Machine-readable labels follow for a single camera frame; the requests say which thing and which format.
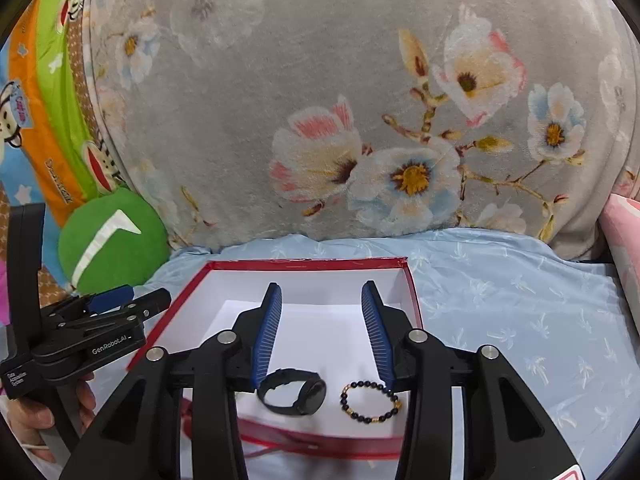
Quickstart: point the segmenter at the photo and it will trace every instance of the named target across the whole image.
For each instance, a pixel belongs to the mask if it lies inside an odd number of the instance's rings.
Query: beaded bracelet
[[[383,394],[389,397],[391,402],[393,402],[394,404],[393,408],[389,412],[386,412],[384,415],[380,415],[380,416],[364,416],[364,415],[360,415],[358,412],[354,412],[347,403],[347,392],[349,391],[350,388],[358,388],[358,387],[361,388],[363,386],[381,391]],[[374,383],[371,381],[358,381],[358,382],[353,381],[353,383],[347,384],[343,388],[342,394],[340,395],[340,404],[342,405],[342,410],[347,415],[349,415],[353,420],[357,420],[358,422],[364,422],[365,424],[371,424],[372,422],[373,423],[384,422],[385,420],[396,415],[400,411],[400,408],[402,408],[402,401],[398,399],[397,395],[395,395],[388,388],[385,388],[382,384]]]

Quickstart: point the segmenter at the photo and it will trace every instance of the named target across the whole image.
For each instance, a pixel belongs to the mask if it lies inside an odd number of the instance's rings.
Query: gray floral blanket
[[[640,183],[610,0],[85,0],[96,115],[172,242],[442,226],[587,257]]]

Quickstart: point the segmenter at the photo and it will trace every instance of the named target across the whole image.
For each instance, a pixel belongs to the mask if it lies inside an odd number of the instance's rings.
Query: green stripe
[[[66,50],[66,26],[61,34],[56,30],[61,2],[40,0],[36,36],[38,85],[56,140],[82,188],[84,198],[90,200],[98,196],[98,190],[81,153],[84,142],[92,140],[92,137],[76,96]],[[62,67],[51,73],[49,64],[60,53],[63,54]]]

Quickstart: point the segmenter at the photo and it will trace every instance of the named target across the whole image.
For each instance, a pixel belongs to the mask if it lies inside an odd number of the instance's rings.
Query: light blue bed sheet
[[[497,346],[553,418],[586,478],[602,473],[640,417],[638,336],[611,265],[566,262],[533,238],[475,229],[327,242],[290,235],[221,254],[180,251],[136,292],[164,286],[175,298],[206,260],[378,256],[407,256],[425,329],[457,348]],[[452,478],[461,479],[460,407],[454,419]],[[183,451],[183,463],[190,462],[188,446]],[[276,452],[247,466],[252,480],[388,480],[396,462]],[[190,464],[183,473],[189,476]]]

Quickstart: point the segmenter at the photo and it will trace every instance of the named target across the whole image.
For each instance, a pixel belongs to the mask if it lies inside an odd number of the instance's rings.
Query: red and white box
[[[275,282],[282,289],[282,315],[269,373],[279,368],[316,372],[326,382],[326,399],[315,414],[293,417],[270,412],[255,394],[238,394],[242,439],[332,458],[396,458],[408,393],[399,395],[403,409],[383,424],[360,424],[340,408],[346,384],[380,381],[360,303],[368,280],[376,283],[383,303],[403,310],[413,327],[422,328],[406,258],[209,262],[160,319],[132,363],[151,346],[179,352],[231,329],[238,314],[260,306],[267,287]],[[281,386],[266,400],[290,406],[299,388],[300,384]],[[187,390],[185,397],[190,397]],[[366,416],[392,407],[386,396],[370,388],[350,390],[349,404]]]

